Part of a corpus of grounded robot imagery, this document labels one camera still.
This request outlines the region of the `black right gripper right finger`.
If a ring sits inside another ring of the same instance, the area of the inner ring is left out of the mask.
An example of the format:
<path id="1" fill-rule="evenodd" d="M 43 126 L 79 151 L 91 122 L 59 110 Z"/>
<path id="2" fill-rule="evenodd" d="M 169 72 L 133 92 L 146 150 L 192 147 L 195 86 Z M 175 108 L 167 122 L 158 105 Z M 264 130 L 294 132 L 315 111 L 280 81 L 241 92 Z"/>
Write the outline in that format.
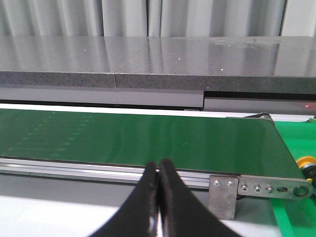
<path id="1" fill-rule="evenodd" d="M 160 161 L 159 188 L 164 237 L 238 237 L 193 195 L 169 159 Z"/>

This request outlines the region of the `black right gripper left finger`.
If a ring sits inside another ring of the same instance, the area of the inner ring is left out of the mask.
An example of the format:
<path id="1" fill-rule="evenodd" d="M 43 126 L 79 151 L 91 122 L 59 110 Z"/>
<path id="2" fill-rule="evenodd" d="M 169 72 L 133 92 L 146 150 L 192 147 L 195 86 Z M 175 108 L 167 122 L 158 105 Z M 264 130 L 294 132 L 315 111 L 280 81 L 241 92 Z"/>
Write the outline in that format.
<path id="1" fill-rule="evenodd" d="M 155 237 L 158 223 L 157 172 L 149 162 L 119 210 L 92 237 Z"/>

